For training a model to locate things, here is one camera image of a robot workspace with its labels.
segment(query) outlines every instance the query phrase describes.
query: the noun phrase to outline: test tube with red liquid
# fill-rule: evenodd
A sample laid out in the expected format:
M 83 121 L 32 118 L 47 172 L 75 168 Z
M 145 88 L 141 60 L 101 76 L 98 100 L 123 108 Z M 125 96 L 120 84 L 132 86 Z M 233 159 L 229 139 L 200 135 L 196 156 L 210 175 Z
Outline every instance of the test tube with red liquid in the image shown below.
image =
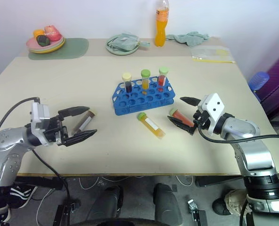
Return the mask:
M 159 76 L 158 76 L 158 85 L 164 86 L 166 83 L 167 73 L 169 72 L 169 69 L 167 67 L 160 67 L 159 68 Z
M 190 127 L 193 127 L 194 126 L 194 123 L 188 119 L 186 116 L 184 116 L 180 111 L 178 111 L 176 108 L 173 108 L 171 109 L 171 111 L 169 112 L 169 114 L 176 118 L 176 119 L 179 119 L 182 121 L 183 124 L 186 124 Z

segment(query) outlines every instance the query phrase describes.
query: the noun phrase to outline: green placemat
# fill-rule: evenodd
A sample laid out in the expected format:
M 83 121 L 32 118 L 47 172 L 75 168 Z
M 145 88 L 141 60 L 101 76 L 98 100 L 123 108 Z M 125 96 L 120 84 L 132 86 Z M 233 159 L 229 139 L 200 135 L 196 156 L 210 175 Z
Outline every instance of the green placemat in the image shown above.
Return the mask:
M 89 43 L 87 39 L 73 38 L 65 39 L 64 45 L 51 53 L 32 53 L 29 52 L 28 57 L 31 60 L 56 60 L 56 59 L 73 59 L 83 56 Z

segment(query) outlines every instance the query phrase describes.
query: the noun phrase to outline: stack of plates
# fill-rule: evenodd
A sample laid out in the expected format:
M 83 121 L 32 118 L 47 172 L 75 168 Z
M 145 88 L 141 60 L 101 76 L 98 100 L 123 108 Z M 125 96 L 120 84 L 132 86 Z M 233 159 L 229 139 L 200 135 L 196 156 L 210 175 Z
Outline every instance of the stack of plates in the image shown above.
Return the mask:
M 49 46 L 40 46 L 37 40 L 32 37 L 29 41 L 27 41 L 26 46 L 33 53 L 50 53 L 64 45 L 65 38 L 61 36 L 58 41 L 51 41 Z

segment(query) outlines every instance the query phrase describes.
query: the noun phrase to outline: blue test tube rack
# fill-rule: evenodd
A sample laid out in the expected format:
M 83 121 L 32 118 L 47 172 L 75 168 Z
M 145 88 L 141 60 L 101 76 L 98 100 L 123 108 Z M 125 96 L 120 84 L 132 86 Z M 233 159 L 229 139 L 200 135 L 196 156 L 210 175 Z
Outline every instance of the blue test tube rack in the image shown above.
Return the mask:
M 127 93 L 125 84 L 119 83 L 112 95 L 112 102 L 116 115 L 140 112 L 143 110 L 171 105 L 174 103 L 175 93 L 168 79 L 164 86 L 159 86 L 157 76 L 149 78 L 149 89 L 143 89 L 141 79 L 132 80 L 132 92 Z

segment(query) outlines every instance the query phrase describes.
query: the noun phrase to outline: table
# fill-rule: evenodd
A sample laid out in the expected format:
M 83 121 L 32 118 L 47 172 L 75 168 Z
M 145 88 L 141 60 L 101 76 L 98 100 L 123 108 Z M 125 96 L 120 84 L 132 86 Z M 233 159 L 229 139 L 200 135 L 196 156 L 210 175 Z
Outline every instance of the table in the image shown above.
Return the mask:
M 130 56 L 115 56 L 104 47 L 106 40 L 89 40 L 89 50 L 77 59 L 33 61 L 23 51 L 0 75 L 0 119 L 16 102 L 27 97 L 40 97 L 49 105 L 51 116 L 72 106 L 89 106 L 97 112 L 87 129 L 97 133 L 79 144 L 65 147 L 39 146 L 37 153 L 64 176 L 86 175 L 239 175 L 230 145 L 210 143 L 174 126 L 168 119 L 173 107 L 192 119 L 196 107 L 179 98 L 202 98 L 217 92 L 225 111 L 240 119 L 254 121 L 261 134 L 273 134 L 261 105 L 250 91 L 237 64 L 217 64 L 192 61 L 189 48 L 167 41 L 163 48 L 152 42 L 150 50 L 139 49 Z M 212 39 L 204 44 L 213 44 Z M 146 110 L 166 136 L 157 139 L 140 121 L 138 113 L 116 116 L 111 96 L 123 72 L 140 78 L 147 68 L 151 76 L 158 68 L 170 68 L 168 79 L 176 93 L 174 104 Z M 20 127 L 30 122 L 31 103 L 18 107 L 2 128 Z M 82 116 L 68 117 L 68 129 Z M 263 140 L 271 151 L 279 172 L 279 139 Z M 50 176 L 33 153 L 23 157 L 20 176 Z

